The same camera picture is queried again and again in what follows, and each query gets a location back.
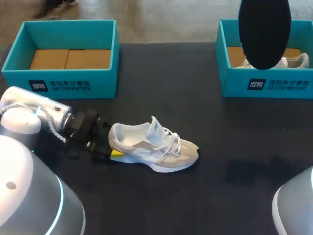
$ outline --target white robot body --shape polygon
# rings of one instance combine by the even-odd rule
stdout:
[[[276,192],[272,215],[279,235],[313,235],[313,167]]]
[[[82,235],[84,208],[36,155],[0,136],[0,234]]]
[[[0,121],[0,135],[18,140],[30,150],[35,148],[40,129],[40,119],[25,108],[7,110]]]
[[[57,132],[62,132],[64,130],[65,123],[71,115],[71,108],[67,105],[19,87],[10,87],[1,97],[0,109],[15,103],[21,103],[28,106],[28,108],[31,109],[42,121],[43,127],[47,127],[48,123],[46,115],[40,110],[40,107],[44,106],[51,117],[53,117],[53,126]]]

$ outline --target teal shoe box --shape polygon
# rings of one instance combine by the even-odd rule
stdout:
[[[110,49],[109,69],[29,70],[37,49]],[[8,86],[52,99],[114,98],[119,41],[116,21],[24,22],[3,65]]]
[[[313,98],[313,24],[292,20],[288,48],[309,55],[308,69],[257,70],[232,68],[227,47],[240,47],[238,20],[222,19],[216,42],[216,58],[224,97]]]

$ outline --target black mat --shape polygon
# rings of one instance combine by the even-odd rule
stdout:
[[[313,165],[313,102],[223,99],[214,44],[121,45],[120,53],[116,99],[63,102],[130,125],[154,115],[196,143],[201,160],[160,174],[94,165],[85,153],[73,161],[42,142],[41,158],[84,204],[86,234],[276,235],[274,193]]]

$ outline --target shoe tongue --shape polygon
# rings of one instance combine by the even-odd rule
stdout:
[[[154,146],[162,146],[166,144],[166,132],[154,116],[152,116],[151,126],[147,131],[146,138]]]

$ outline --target concrete floor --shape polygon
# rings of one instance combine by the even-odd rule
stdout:
[[[293,19],[312,19],[313,0],[290,0]],[[0,47],[32,20],[40,0],[0,0]],[[220,18],[236,18],[240,0],[80,0],[61,19],[115,19],[122,43],[211,42]]]

